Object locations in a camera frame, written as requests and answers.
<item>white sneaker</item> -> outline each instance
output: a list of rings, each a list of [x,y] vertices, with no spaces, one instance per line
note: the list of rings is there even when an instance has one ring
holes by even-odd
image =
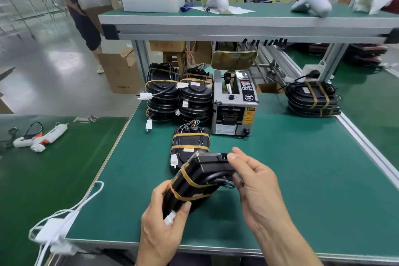
[[[102,68],[102,65],[99,64],[99,66],[97,67],[97,73],[102,74],[103,72],[104,72],[104,69]]]

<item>fingernail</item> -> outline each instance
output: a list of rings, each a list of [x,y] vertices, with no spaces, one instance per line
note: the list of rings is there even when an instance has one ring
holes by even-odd
[[[190,201],[184,203],[183,210],[184,210],[185,212],[188,213],[188,212],[190,211],[190,208],[191,208],[191,202],[190,202]]]
[[[235,153],[229,153],[227,157],[230,158],[231,160],[234,160],[235,158],[237,158],[237,155]]]

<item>white foam box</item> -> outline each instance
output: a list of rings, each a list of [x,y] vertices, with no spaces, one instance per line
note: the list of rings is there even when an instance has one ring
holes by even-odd
[[[177,13],[186,0],[122,0],[125,12]]]

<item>upper shelf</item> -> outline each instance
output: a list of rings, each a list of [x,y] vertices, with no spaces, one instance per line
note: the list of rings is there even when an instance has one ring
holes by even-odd
[[[399,16],[353,12],[333,5],[327,18],[291,12],[291,3],[235,4],[254,10],[242,15],[217,15],[188,10],[186,13],[141,13],[115,10],[99,16],[102,24],[116,25],[120,39],[242,41],[287,39],[288,42],[383,43],[385,34],[399,28]]]

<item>left hand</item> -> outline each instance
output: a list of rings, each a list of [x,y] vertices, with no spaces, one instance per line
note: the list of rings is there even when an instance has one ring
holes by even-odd
[[[136,266],[166,266],[182,241],[191,202],[184,203],[173,224],[167,225],[162,214],[162,202],[169,183],[164,181],[152,191],[150,205],[141,217]]]

